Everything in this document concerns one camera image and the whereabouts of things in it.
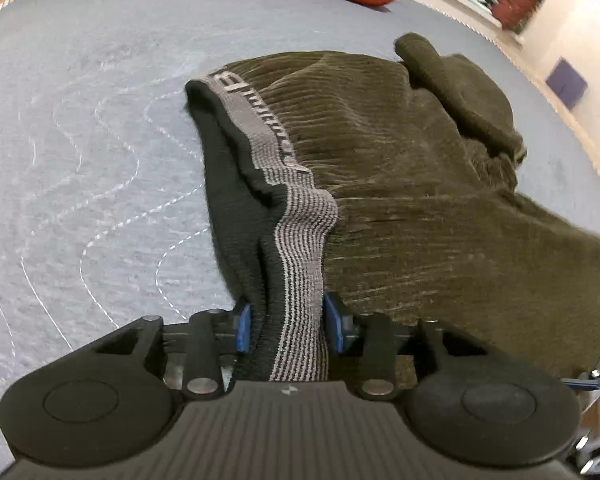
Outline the grey quilted mattress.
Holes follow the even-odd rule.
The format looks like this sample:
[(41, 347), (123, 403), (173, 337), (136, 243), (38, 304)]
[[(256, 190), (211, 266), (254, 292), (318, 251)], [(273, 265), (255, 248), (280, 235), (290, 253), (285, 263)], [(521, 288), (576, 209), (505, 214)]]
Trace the grey quilted mattress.
[[(600, 177), (489, 40), (413, 0), (16, 0), (0, 10), (0, 399), (145, 314), (232, 303), (209, 232), (186, 82), (241, 58), (392, 58), (406, 32), (476, 62), (512, 104), (521, 192), (600, 234)], [(0, 472), (12, 460), (0, 431)]]

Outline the dark red patterned cushion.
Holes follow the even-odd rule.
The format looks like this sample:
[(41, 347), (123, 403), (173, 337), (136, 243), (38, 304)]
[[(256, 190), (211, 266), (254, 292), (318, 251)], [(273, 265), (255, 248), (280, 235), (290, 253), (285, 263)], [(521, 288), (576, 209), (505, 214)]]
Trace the dark red patterned cushion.
[(503, 30), (520, 34), (543, 0), (496, 0), (491, 12)]

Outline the dark olive corduroy pants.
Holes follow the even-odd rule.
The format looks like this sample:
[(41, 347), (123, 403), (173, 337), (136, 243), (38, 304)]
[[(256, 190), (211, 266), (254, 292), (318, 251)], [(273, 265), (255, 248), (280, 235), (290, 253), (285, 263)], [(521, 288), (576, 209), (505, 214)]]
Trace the dark olive corduroy pants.
[(406, 34), (396, 58), (283, 52), (186, 84), (215, 245), (251, 307), (239, 378), (322, 380), (322, 302), (441, 318), (567, 376), (600, 356), (600, 237), (517, 190), (498, 85)]

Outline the purple yoga mat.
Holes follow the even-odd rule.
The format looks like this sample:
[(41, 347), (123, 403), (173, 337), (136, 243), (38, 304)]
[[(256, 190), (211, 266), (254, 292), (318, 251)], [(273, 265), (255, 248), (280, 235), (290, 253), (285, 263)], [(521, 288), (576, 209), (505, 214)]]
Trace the purple yoga mat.
[(545, 82), (568, 110), (574, 109), (588, 88), (586, 80), (564, 58), (559, 59)]

